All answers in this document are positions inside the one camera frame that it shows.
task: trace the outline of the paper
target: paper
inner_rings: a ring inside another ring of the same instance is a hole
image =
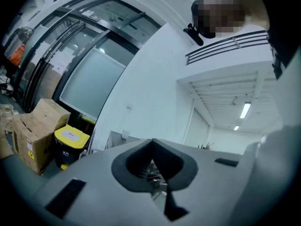
[[[62,75],[73,58],[74,56],[69,52],[57,51],[49,62],[53,66],[52,70]]]
[[[40,58],[43,57],[44,53],[46,52],[46,50],[49,47],[50,47],[50,44],[47,44],[46,42],[42,42],[41,45],[36,50],[36,53],[35,53],[34,57],[32,58],[31,62],[34,63],[35,65],[37,65]]]
[[[92,14],[89,13],[89,12],[83,12],[82,15],[85,15],[85,16],[87,16],[87,17],[90,17]]]
[[[64,130],[61,132],[61,135],[66,137],[67,139],[73,141],[73,142],[77,142],[79,139],[78,135],[73,134],[71,131],[69,130]]]
[[[29,140],[27,140],[27,148],[32,152],[32,143]]]

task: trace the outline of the yellow lid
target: yellow lid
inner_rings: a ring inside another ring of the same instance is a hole
[[[61,169],[66,170],[68,168],[68,166],[69,166],[68,164],[62,164]]]
[[[55,131],[56,139],[75,149],[82,149],[90,136],[72,126],[66,125]]]

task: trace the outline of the white wall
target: white wall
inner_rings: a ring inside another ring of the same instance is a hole
[[[243,154],[248,145],[259,142],[263,134],[213,128],[210,143],[213,151]]]
[[[145,43],[108,97],[92,148],[104,149],[109,132],[123,129],[133,137],[183,142],[193,103],[175,81],[175,72],[185,66],[184,49],[170,24]]]
[[[184,144],[192,147],[205,145],[208,129],[207,122],[194,110]]]

